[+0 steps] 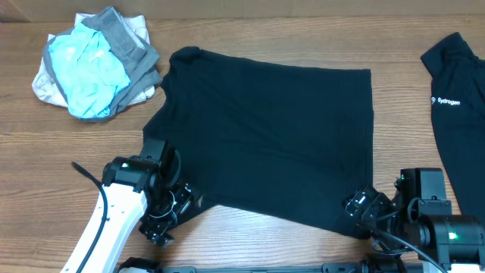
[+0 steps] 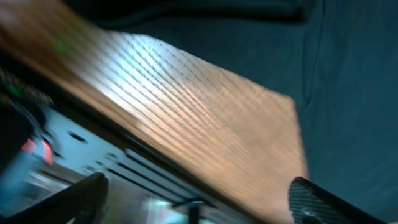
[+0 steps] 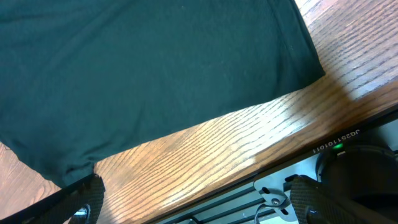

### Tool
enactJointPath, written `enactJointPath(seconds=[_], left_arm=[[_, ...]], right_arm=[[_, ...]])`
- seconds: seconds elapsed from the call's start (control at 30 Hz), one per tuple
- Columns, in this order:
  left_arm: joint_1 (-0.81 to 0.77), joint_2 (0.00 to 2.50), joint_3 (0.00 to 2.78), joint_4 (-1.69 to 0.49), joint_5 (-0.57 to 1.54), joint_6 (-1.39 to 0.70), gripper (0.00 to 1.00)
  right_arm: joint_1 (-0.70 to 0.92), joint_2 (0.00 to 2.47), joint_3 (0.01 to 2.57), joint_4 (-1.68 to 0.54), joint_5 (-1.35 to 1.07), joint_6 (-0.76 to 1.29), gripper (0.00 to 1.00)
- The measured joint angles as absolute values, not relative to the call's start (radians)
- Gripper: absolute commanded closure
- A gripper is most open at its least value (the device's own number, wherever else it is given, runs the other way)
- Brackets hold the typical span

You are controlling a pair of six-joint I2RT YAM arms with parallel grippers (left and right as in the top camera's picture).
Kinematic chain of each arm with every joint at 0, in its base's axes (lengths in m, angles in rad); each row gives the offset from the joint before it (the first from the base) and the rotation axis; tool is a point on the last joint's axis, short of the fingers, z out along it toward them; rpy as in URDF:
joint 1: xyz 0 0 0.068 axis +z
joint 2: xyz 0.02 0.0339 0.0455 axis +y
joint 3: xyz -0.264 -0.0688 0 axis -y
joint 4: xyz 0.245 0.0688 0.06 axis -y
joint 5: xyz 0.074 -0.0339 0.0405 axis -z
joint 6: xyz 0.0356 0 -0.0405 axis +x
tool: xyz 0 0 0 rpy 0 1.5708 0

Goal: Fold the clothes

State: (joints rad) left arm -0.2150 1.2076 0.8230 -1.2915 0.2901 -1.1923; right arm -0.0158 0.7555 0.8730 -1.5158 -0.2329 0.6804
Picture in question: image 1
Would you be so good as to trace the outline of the black t-shirt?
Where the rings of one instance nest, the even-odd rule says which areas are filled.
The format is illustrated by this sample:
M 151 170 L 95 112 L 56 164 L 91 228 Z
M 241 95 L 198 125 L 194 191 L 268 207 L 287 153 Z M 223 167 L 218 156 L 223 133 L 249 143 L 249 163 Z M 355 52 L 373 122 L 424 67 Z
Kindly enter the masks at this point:
M 144 127 L 180 153 L 202 205 L 229 206 L 367 239 L 343 200 L 373 178 L 368 69 L 296 67 L 185 47 Z

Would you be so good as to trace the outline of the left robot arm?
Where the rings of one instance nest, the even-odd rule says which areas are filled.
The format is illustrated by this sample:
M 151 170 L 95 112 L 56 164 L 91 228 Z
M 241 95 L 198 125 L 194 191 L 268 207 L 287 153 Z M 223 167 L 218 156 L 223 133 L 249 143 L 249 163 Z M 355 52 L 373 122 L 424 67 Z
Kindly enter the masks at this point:
M 156 246 L 166 246 L 173 240 L 168 231 L 198 202 L 196 189 L 180 180 L 178 151 L 162 160 L 117 157 L 101 180 L 77 163 L 73 167 L 97 186 L 99 197 L 64 272 L 113 272 L 135 227 Z

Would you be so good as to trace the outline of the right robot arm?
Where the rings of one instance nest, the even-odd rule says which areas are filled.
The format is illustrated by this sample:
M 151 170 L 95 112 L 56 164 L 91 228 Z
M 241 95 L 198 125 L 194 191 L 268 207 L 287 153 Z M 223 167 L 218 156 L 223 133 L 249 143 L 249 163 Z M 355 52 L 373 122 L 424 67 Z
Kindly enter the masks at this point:
M 484 270 L 484 225 L 473 216 L 453 215 L 439 187 L 397 184 L 389 199 L 364 186 L 344 199 L 343 208 L 374 239 L 375 254 L 363 272 L 406 272 L 401 256 L 410 252 L 418 254 L 424 272 Z

